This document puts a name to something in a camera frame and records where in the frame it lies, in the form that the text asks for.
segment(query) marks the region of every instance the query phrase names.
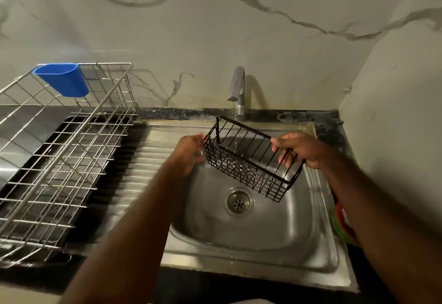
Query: chrome faucet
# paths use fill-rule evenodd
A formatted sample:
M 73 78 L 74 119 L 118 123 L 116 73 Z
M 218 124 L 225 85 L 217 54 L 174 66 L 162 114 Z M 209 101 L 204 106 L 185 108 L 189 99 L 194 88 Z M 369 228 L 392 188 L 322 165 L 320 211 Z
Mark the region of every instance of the chrome faucet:
M 232 83 L 230 83 L 230 93 L 227 100 L 238 102 L 234 113 L 235 113 L 235 119 L 239 121 L 244 120 L 245 85 L 246 85 L 246 72 L 244 70 L 244 67 L 238 66 L 235 68 L 235 71 L 233 72 Z

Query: blue utensil holder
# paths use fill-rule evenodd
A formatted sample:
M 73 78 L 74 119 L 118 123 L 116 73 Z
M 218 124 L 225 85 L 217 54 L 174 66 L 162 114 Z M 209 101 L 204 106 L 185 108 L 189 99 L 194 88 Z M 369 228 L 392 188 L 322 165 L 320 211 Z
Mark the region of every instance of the blue utensil holder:
M 84 97 L 89 93 L 80 66 L 76 63 L 48 63 L 36 67 L 32 73 L 64 97 Z

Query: hand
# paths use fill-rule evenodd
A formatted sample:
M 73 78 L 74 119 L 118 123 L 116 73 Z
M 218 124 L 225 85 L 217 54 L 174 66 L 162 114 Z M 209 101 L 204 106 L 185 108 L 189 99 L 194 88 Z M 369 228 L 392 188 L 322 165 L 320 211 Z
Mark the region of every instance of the hand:
M 204 151 L 204 135 L 183 136 L 170 155 L 168 162 L 171 163 L 182 177 L 187 176 L 192 171 L 196 163 L 204 161 L 205 157 L 200 156 Z
M 320 169 L 324 160 L 337 154 L 337 150 L 312 137 L 311 135 L 295 131 L 284 134 L 279 138 L 271 138 L 272 151 L 281 148 L 278 163 L 284 162 L 289 168 L 292 162 L 306 159 L 306 165 L 312 169 Z

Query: black countertop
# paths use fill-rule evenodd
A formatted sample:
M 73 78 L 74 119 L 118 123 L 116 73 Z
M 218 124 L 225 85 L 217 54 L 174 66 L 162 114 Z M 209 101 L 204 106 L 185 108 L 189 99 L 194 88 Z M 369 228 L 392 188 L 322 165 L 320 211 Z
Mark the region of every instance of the black countertop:
M 231 116 L 227 109 L 186 110 L 143 109 L 146 119 L 197 120 L 217 115 Z M 351 156 L 338 111 L 250 110 L 247 120 L 255 122 L 313 122 L 317 136 Z M 330 291 L 238 276 L 162 267 L 152 302 L 232 303 L 263 298 L 274 303 L 308 301 L 314 303 L 395 303 L 358 247 L 348 247 L 360 294 Z M 0 281 L 36 291 L 61 294 L 84 257 L 73 256 L 65 265 L 40 268 L 12 267 L 0 270 Z

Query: person's left hand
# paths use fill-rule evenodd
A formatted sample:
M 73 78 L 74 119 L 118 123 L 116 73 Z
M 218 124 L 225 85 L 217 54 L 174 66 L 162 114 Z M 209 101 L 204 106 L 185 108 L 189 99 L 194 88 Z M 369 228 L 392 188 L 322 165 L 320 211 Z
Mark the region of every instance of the person's left hand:
M 168 161 L 179 171 L 182 177 L 187 176 L 192 171 L 196 163 L 204 161 L 205 157 L 201 156 L 204 151 L 204 135 L 183 136 L 170 155 Z

